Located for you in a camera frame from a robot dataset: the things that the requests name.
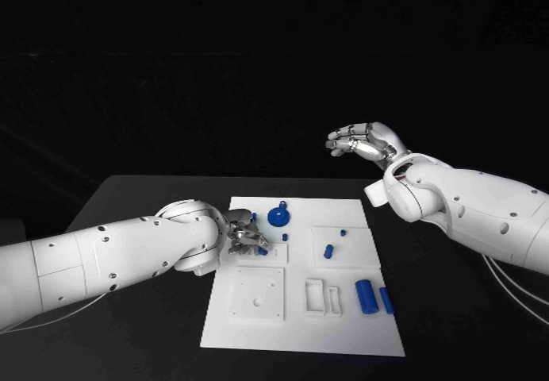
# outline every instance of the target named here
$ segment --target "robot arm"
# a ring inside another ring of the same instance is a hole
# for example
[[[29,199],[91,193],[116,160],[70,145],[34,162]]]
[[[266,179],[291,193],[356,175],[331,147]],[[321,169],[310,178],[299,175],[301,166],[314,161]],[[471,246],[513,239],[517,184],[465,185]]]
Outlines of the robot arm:
[[[435,224],[474,251],[549,275],[549,194],[410,153],[379,122],[350,125],[328,139],[333,156],[356,152],[384,171],[364,188],[373,206],[389,203],[405,221]]]
[[[73,302],[161,275],[204,275],[230,252],[268,248],[249,210],[225,215],[184,200],[134,218],[0,248],[0,329]]]

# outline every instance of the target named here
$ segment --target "blue object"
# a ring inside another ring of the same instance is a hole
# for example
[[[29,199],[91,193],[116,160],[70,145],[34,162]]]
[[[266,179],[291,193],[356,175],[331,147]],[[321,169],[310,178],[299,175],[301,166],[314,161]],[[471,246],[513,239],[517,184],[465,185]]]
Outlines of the blue object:
[[[380,288],[380,298],[383,300],[383,306],[387,314],[393,314],[395,310],[392,309],[392,303],[389,299],[389,293],[386,292],[386,288]]]
[[[276,228],[285,226],[285,224],[289,222],[289,212],[285,210],[285,208],[285,201],[281,201],[278,208],[271,209],[269,214],[266,215],[266,221],[269,221],[269,224]]]
[[[357,287],[357,300],[360,301],[360,308],[363,314],[374,314],[380,308],[374,300],[374,289],[372,288],[372,282],[367,279],[359,280],[354,283]]]
[[[331,253],[334,251],[334,247],[328,244],[325,246],[325,250],[324,250],[324,258],[328,260],[331,258]]]

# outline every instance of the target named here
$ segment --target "robotic hand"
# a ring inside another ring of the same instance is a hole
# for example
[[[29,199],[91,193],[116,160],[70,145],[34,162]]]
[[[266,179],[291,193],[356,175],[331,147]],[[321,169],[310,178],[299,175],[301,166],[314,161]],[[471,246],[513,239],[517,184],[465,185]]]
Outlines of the robotic hand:
[[[101,225],[0,248],[0,330],[73,302],[105,295],[161,275],[170,267],[204,275],[229,253],[269,248],[252,212],[225,215],[184,200],[154,216]]]
[[[389,203],[405,221],[435,224],[478,253],[549,275],[546,193],[412,153],[379,122],[334,131],[325,147],[333,156],[357,153],[383,170],[383,179],[364,188],[374,207]]]

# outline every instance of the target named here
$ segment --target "table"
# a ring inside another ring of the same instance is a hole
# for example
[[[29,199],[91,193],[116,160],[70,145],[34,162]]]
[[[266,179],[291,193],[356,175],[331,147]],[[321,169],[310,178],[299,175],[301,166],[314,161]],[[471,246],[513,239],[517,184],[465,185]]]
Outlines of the table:
[[[359,198],[373,232],[406,358],[200,348],[213,273],[170,270],[59,323],[0,337],[3,380],[364,379],[524,375],[543,369],[547,328],[491,278],[480,255],[389,206],[373,208],[366,179],[261,179],[118,175],[92,195],[67,231],[154,214],[200,199],[223,212],[230,196]],[[549,280],[510,266],[543,296]],[[62,316],[85,303],[31,322]],[[533,305],[543,313],[542,307]]]

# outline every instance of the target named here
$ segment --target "black wall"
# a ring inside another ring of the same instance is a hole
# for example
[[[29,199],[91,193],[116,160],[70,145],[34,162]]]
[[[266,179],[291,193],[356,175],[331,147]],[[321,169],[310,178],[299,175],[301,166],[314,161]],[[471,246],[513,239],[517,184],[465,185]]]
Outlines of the black wall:
[[[111,175],[379,178],[324,148],[364,121],[549,191],[544,2],[409,4],[1,5],[0,205],[30,238]]]

